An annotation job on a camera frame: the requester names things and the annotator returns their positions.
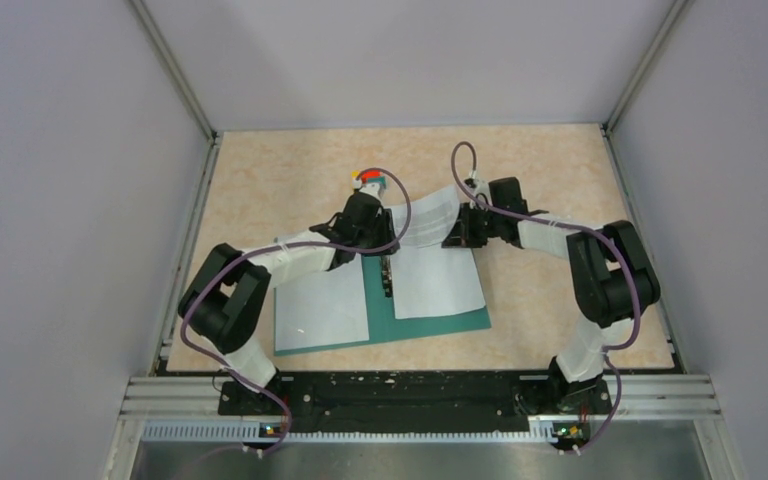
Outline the silver folder clip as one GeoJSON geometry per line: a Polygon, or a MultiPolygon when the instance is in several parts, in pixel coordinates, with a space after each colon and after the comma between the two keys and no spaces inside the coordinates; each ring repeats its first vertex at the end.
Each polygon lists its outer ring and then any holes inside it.
{"type": "Polygon", "coordinates": [[[393,296],[393,277],[389,256],[380,257],[380,270],[384,295],[386,298],[391,298],[393,296]]]}

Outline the printed white paper sheet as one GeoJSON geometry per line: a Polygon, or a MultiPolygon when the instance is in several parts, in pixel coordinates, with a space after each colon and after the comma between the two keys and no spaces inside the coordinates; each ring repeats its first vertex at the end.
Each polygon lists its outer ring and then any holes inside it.
{"type": "Polygon", "coordinates": [[[407,230],[390,256],[397,319],[448,317],[486,307],[472,251],[442,246],[459,206],[456,188],[447,186],[410,206],[390,208],[395,229],[407,230]]]}

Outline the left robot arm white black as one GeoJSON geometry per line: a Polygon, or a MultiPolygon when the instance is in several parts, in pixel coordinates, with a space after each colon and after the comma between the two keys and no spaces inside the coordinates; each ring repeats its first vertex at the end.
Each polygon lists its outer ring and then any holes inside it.
{"type": "Polygon", "coordinates": [[[227,243],[207,255],[177,307],[179,335],[190,348],[195,333],[209,346],[204,354],[243,379],[243,401],[257,413],[279,404],[277,368],[254,333],[267,293],[311,274],[353,263],[359,254],[383,256],[399,245],[379,184],[356,189],[328,221],[255,251],[227,243]]]}

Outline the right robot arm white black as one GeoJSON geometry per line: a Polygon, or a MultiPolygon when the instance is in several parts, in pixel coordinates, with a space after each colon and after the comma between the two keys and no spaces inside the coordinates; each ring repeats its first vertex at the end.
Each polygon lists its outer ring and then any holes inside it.
{"type": "Polygon", "coordinates": [[[458,186],[468,199],[443,247],[476,249],[498,238],[568,262],[580,316],[550,362],[546,397],[554,409],[574,411],[600,380],[606,354],[634,342],[642,314],[660,299],[635,226],[620,220],[590,227],[530,210],[514,177],[485,182],[470,176],[458,186]]]}

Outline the green file folder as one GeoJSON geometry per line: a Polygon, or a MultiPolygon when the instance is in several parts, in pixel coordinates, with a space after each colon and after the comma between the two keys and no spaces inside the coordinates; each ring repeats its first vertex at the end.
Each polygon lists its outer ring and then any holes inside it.
{"type": "Polygon", "coordinates": [[[491,327],[490,315],[486,308],[448,317],[397,319],[394,315],[393,299],[386,298],[382,289],[379,260],[376,257],[361,258],[369,340],[333,349],[298,352],[290,355],[455,334],[491,327]]]}

